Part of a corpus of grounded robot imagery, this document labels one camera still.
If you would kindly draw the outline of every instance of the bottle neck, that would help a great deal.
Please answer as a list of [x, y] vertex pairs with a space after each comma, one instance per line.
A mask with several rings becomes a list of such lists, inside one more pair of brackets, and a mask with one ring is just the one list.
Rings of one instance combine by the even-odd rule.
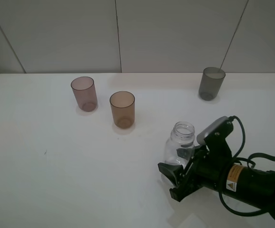
[[192, 124], [188, 122], [178, 122], [171, 131], [171, 140], [180, 144], [193, 144], [195, 130]]

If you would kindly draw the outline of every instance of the gray translucent cup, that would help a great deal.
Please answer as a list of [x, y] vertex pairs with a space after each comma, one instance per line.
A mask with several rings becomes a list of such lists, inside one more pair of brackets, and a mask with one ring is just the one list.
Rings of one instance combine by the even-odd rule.
[[205, 101], [217, 97], [226, 73], [217, 67], [207, 67], [203, 71], [202, 81], [199, 86], [199, 96]]
[[91, 112], [97, 107], [97, 96], [94, 80], [90, 77], [78, 77], [71, 83], [78, 107]]

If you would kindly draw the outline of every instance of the robotic arm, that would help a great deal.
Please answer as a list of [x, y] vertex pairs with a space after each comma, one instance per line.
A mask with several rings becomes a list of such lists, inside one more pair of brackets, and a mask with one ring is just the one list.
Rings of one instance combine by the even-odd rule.
[[[242, 128], [243, 143], [232, 156], [226, 137], [233, 131], [234, 119]], [[185, 168], [181, 165], [158, 164], [160, 172], [174, 185], [170, 189], [174, 200], [180, 202], [198, 189], [207, 187], [217, 191], [221, 203], [236, 215], [250, 217], [268, 212], [275, 219], [275, 171], [256, 170], [251, 160], [260, 157], [275, 161], [275, 157], [264, 153], [254, 153], [248, 159], [237, 157], [245, 144], [245, 130], [239, 118], [223, 116], [217, 119], [197, 136], [197, 142], [200, 146], [196, 147], [194, 156]], [[247, 166], [242, 166], [241, 161], [247, 162]], [[227, 206], [222, 194], [260, 210], [235, 211]]]

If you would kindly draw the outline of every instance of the white table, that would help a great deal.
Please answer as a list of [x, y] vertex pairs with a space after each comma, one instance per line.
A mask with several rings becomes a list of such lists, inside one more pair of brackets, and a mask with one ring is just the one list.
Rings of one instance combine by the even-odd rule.
[[[205, 188], [178, 203], [161, 182], [157, 163], [177, 121], [198, 134], [235, 114], [247, 133], [242, 157], [275, 155], [275, 74], [227, 74], [212, 102], [198, 98], [201, 75], [0, 75], [0, 228], [275, 228], [268, 214], [231, 214]], [[79, 76], [95, 81], [92, 113], [77, 107], [70, 83]], [[119, 90], [136, 97], [129, 130], [113, 124], [109, 97]], [[228, 143], [239, 148], [238, 124]], [[275, 170], [274, 162], [256, 162]]]

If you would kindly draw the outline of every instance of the wall seam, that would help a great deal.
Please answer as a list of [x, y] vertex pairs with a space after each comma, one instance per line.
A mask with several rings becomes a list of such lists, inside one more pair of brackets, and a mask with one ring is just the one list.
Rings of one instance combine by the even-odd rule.
[[117, 37], [118, 37], [118, 50], [119, 50], [119, 62], [120, 62], [120, 72], [123, 72], [122, 68], [122, 56], [120, 53], [120, 42], [119, 42], [119, 27], [118, 27], [118, 15], [117, 15], [117, 5], [116, 5], [116, 0], [115, 1], [115, 12], [116, 12], [116, 24], [117, 24]]
[[244, 15], [244, 12], [245, 12], [245, 10], [246, 10], [246, 7], [247, 7], [247, 4], [248, 4], [248, 3], [249, 3], [249, 0], [247, 0], [247, 2], [246, 2], [246, 4], [245, 4], [245, 7], [244, 7], [244, 9], [243, 9], [243, 12], [242, 12], [242, 14], [241, 14], [241, 17], [240, 17], [240, 19], [238, 20], [236, 30], [234, 31], [234, 33], [233, 33], [233, 35], [232, 35], [231, 41], [230, 41], [229, 46], [228, 46], [228, 48], [227, 48], [227, 51], [226, 51], [226, 53], [225, 53], [225, 56], [224, 56], [224, 59], [223, 59], [223, 61], [222, 61], [221, 66], [220, 66], [220, 69], [222, 68], [222, 66], [223, 66], [223, 64], [224, 64], [224, 61], [225, 61], [226, 56], [227, 56], [227, 54], [228, 54], [228, 51], [229, 51], [229, 49], [230, 49], [231, 43], [232, 43], [233, 38], [234, 38], [234, 36], [235, 36], [235, 34], [236, 34], [236, 32], [237, 32], [238, 26], [239, 26], [240, 23], [241, 23], [242, 17], [243, 17], [243, 15]]
[[10, 49], [12, 50], [12, 52], [13, 52], [15, 58], [16, 58], [17, 61], [19, 62], [20, 66], [21, 66], [21, 68], [22, 68], [22, 70], [23, 70], [23, 72], [26, 74], [26, 70], [24, 69], [22, 63], [20, 62], [20, 60], [19, 60], [19, 58], [18, 58], [18, 56], [17, 56], [17, 54], [16, 54], [14, 48], [13, 48], [12, 45], [10, 44], [9, 39], [8, 39], [7, 36], [5, 35], [5, 33], [4, 33], [4, 31], [3, 31], [2, 27], [1, 27], [1, 25], [0, 25], [0, 31], [1, 31], [2, 35], [4, 36], [6, 42], [8, 43]]

